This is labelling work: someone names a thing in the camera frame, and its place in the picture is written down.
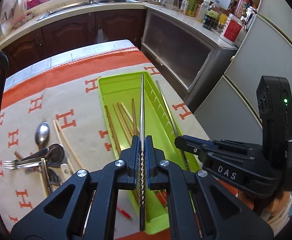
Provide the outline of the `bamboo chopstick red black end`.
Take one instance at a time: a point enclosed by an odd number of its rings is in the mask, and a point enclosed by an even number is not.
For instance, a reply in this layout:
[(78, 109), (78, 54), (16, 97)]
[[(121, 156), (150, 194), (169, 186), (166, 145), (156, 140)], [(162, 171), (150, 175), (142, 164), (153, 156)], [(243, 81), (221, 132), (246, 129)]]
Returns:
[(120, 103), (114, 103), (113, 104), (113, 108), (115, 110), (115, 114), (117, 116), (117, 119), (120, 123), (120, 126), (122, 128), (122, 131), (126, 137), (127, 142), (129, 143), (129, 145), (131, 145), (132, 142), (132, 138), (133, 138), (133, 131), (131, 126), (129, 125), (129, 121), (124, 113), (124, 110), (121, 106)]

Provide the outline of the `white ceramic soup spoon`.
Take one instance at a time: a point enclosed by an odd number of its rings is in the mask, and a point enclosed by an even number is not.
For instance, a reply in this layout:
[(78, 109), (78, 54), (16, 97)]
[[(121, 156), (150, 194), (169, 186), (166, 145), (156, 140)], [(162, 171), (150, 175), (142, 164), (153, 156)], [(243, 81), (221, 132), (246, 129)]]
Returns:
[(72, 176), (71, 170), (66, 163), (61, 164), (60, 169), (61, 169), (63, 181), (68, 180)]

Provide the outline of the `pale chopstick red end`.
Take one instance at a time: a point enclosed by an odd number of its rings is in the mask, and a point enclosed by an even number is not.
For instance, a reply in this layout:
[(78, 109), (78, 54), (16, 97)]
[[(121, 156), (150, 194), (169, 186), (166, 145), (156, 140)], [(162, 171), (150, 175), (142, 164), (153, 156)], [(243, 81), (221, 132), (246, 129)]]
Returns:
[(130, 114), (129, 110), (127, 109), (127, 107), (125, 106), (125, 104), (123, 102), (121, 102), (121, 106), (126, 114), (126, 116), (128, 117), (128, 119), (130, 120), (130, 123), (132, 123), (134, 125), (134, 119), (133, 116)]

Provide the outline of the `steel fork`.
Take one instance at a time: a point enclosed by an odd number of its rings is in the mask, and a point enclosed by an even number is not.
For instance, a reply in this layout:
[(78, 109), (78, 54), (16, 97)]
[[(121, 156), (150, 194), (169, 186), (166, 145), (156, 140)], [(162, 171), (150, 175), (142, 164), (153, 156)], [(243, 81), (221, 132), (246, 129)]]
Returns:
[(41, 166), (41, 161), (2, 161), (2, 167), (10, 170), (22, 169), (22, 168), (33, 168)]

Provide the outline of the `dark brown wooden chopstick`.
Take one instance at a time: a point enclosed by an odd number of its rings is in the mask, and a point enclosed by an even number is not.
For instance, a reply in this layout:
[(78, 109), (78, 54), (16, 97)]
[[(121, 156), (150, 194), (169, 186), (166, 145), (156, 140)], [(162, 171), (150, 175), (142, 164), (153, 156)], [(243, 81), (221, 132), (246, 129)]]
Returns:
[(116, 135), (116, 130), (115, 130), (114, 126), (113, 126), (113, 122), (112, 122), (111, 115), (110, 115), (110, 112), (109, 112), (109, 108), (107, 107), (107, 105), (105, 105), (105, 111), (106, 111), (107, 119), (109, 121), (109, 126), (110, 126), (110, 130), (111, 130), (111, 133), (112, 133), (112, 137), (113, 137), (113, 140), (115, 142), (115, 147), (116, 147), (117, 154), (121, 155), (121, 147), (120, 147), (120, 144), (118, 142), (118, 138), (117, 138), (117, 135)]

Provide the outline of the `grey metal cabinet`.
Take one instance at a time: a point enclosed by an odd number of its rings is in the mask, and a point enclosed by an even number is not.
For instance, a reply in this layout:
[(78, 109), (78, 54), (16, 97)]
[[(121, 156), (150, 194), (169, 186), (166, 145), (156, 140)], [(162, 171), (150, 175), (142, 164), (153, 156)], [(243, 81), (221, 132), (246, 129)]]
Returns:
[(142, 52), (195, 112), (214, 88), (237, 48), (188, 16), (148, 8)]

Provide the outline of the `lime green plastic tray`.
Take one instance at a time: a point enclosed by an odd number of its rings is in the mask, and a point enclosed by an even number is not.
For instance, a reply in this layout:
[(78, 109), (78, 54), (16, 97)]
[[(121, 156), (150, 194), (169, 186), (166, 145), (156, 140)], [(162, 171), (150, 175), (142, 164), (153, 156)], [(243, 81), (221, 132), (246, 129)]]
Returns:
[[(91, 172), (85, 181), (85, 185), (94, 191), (94, 198), (84, 238), (113, 239), (118, 192), (121, 190), (138, 192), (139, 228), (147, 230), (146, 213), (154, 208), (147, 202), (147, 193), (164, 190), (171, 238), (199, 239), (193, 209), (195, 200), (189, 194), (196, 185), (199, 164), (191, 154), (185, 159), (177, 156), (173, 129), (162, 108), (160, 91), (150, 74), (136, 72), (102, 77), (98, 85), (111, 141), (119, 146), (123, 133), (130, 130), (121, 110), (109, 109), (116, 96), (122, 96), (126, 102), (138, 96), (139, 110), (135, 111), (135, 116), (139, 117), (139, 133), (123, 150), (117, 151), (116, 160)], [(114, 130), (117, 124), (124, 126), (123, 132)], [(184, 160), (190, 162), (189, 168), (185, 167)]]

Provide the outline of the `orange beige H-pattern cloth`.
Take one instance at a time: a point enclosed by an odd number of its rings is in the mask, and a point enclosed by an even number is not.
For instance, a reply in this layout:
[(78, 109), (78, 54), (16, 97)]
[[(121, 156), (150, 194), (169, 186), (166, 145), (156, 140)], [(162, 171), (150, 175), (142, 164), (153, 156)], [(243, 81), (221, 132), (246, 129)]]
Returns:
[(49, 143), (58, 142), (57, 119), (85, 169), (94, 171), (115, 158), (106, 128), (98, 78), (145, 70), (158, 80), (182, 133), (201, 139), (207, 134), (159, 71), (137, 48), (112, 49), (54, 67), (13, 88), (14, 103), (0, 118), (0, 214), (8, 230), (44, 198), (41, 176), (33, 169), (8, 170), (2, 161), (38, 149), (34, 133), (39, 123), (50, 127)]

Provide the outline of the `white jar red label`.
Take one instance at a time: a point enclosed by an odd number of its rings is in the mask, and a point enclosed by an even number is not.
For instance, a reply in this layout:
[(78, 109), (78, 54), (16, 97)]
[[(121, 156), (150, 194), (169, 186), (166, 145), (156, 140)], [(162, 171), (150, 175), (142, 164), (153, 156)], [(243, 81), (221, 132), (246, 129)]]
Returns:
[(220, 39), (230, 45), (234, 45), (237, 36), (242, 28), (242, 21), (233, 14), (229, 14), (224, 28), (220, 34)]

